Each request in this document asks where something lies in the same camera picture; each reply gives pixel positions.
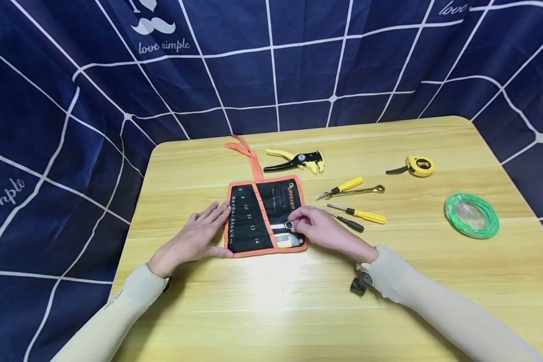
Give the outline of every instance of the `mustache logo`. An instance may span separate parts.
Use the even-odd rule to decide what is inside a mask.
[[[160,31],[163,34],[171,34],[175,31],[175,23],[169,24],[160,18],[153,18],[151,20],[143,18],[139,19],[139,24],[136,27],[131,26],[131,28],[141,35],[149,35],[154,30]]]

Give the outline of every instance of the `green wire coil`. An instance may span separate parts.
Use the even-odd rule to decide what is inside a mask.
[[[470,206],[473,206],[477,211],[474,213],[480,214],[483,218],[483,221],[479,228],[474,227],[474,222],[470,220],[463,220],[462,215],[459,214],[459,210],[462,211],[464,207],[470,210]],[[495,236],[499,232],[499,216],[495,212],[495,209],[480,197],[471,194],[454,194],[451,195],[446,202],[444,203],[444,216],[452,225],[452,227],[458,232],[474,237],[476,239],[488,239],[489,237]]]

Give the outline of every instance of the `beige sleeve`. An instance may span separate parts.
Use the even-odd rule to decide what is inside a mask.
[[[54,362],[110,361],[135,321],[161,295],[166,279],[147,264],[131,273],[123,288],[52,359]]]
[[[377,246],[375,262],[359,264],[383,297],[414,310],[475,361],[543,361],[530,344],[480,306],[417,272],[400,255]]]

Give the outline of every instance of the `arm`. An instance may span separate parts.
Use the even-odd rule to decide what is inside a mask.
[[[165,289],[166,279],[142,264],[123,288],[59,351],[53,362],[110,361],[135,321]]]
[[[402,257],[372,247],[325,211],[311,206],[295,210],[292,231],[314,243],[350,256],[370,274],[383,297],[407,306],[476,361],[543,361],[543,356],[484,309],[416,271]]]
[[[383,297],[414,310],[475,361],[543,361],[537,350],[480,306],[416,271],[400,255],[377,246],[363,263]]]
[[[53,362],[110,361],[135,321],[161,295],[168,275],[181,263],[206,256],[233,258],[227,249],[209,245],[231,209],[227,201],[212,203],[192,214],[183,229],[140,265],[123,288],[102,307],[59,351]]]

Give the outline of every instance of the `navy blue backdrop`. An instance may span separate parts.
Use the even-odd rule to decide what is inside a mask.
[[[0,361],[106,301],[157,144],[440,115],[543,223],[543,1],[1,0]]]

